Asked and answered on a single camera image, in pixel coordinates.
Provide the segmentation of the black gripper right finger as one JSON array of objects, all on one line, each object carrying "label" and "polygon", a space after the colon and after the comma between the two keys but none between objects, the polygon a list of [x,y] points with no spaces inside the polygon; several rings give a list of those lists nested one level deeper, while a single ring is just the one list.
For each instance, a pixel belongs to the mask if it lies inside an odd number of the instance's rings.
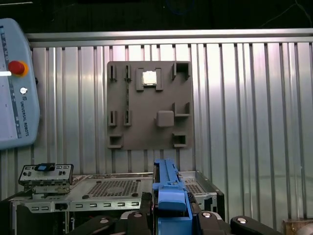
[{"label": "black gripper right finger", "polygon": [[229,223],[217,213],[202,211],[192,193],[187,193],[192,213],[194,235],[280,235],[273,228],[247,216],[236,216]]}]

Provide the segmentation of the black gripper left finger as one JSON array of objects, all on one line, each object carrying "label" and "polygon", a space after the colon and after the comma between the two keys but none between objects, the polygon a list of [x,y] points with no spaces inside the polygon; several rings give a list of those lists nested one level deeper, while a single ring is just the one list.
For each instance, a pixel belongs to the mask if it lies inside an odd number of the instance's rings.
[{"label": "black gripper left finger", "polygon": [[140,208],[122,215],[100,214],[72,230],[73,235],[152,235],[154,194],[143,192]]}]

